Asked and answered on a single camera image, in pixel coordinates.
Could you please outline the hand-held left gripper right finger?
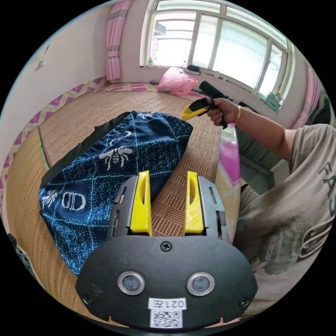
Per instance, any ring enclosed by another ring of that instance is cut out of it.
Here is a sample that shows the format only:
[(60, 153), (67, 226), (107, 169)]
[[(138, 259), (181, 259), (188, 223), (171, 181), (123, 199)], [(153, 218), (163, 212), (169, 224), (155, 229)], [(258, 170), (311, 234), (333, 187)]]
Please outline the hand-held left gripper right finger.
[(201, 235), (204, 230), (204, 222), (198, 175), (196, 172), (187, 172), (187, 191), (185, 205), (183, 235)]

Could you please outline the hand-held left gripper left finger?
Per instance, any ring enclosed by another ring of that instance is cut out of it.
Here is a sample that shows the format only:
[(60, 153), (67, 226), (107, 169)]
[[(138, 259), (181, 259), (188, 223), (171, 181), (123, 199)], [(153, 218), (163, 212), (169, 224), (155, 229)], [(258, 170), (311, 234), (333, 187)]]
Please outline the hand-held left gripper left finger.
[(150, 176), (147, 170), (138, 174), (129, 227), (133, 234), (152, 236), (150, 198)]

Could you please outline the person's right hand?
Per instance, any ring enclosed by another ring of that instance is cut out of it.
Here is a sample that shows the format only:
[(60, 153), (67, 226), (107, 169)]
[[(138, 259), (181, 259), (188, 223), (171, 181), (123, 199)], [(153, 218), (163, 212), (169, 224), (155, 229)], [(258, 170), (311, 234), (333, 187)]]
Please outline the person's right hand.
[(229, 124), (236, 124), (241, 114), (241, 107), (225, 98), (207, 98), (210, 103), (210, 109), (207, 116), (212, 120), (215, 126), (221, 126), (223, 121)]

